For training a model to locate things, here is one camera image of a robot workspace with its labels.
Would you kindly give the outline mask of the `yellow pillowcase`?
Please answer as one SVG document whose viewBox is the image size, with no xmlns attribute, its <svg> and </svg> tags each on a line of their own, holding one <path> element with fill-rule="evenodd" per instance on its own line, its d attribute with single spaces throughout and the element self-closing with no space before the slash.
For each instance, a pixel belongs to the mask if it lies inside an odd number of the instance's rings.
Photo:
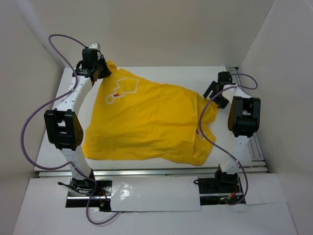
<svg viewBox="0 0 313 235">
<path fill-rule="evenodd" d="M 204 164 L 215 141 L 209 125 L 217 117 L 217 105 L 192 90 L 107 64 L 111 75 L 98 89 L 84 134 L 85 157 Z"/>
</svg>

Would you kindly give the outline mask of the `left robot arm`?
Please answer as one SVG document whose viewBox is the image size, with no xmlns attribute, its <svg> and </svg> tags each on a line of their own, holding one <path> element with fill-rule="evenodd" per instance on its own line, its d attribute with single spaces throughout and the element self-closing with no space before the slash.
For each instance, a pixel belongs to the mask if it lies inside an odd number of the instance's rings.
<svg viewBox="0 0 313 235">
<path fill-rule="evenodd" d="M 92 168 L 88 165 L 81 147 L 84 130 L 78 119 L 78 112 L 85 97 L 98 79 L 110 76 L 106 60 L 101 58 L 94 69 L 88 69 L 79 62 L 73 72 L 70 94 L 61 99 L 53 109 L 44 114 L 48 140 L 63 154 L 71 170 L 70 187 L 80 190 L 85 195 L 96 191 L 96 182 Z"/>
</svg>

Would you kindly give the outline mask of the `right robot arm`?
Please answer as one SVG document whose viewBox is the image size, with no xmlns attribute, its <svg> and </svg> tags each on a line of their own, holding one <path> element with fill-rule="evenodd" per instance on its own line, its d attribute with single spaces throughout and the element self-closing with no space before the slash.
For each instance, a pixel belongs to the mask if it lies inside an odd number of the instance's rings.
<svg viewBox="0 0 313 235">
<path fill-rule="evenodd" d="M 210 98 L 209 103 L 216 104 L 219 109 L 230 105 L 227 127 L 234 136 L 234 144 L 231 150 L 225 151 L 229 158 L 218 166 L 213 181 L 215 190 L 224 192 L 237 184 L 243 150 L 259 130 L 261 100 L 242 91 L 228 71 L 218 73 L 218 80 L 210 84 L 203 97 Z"/>
</svg>

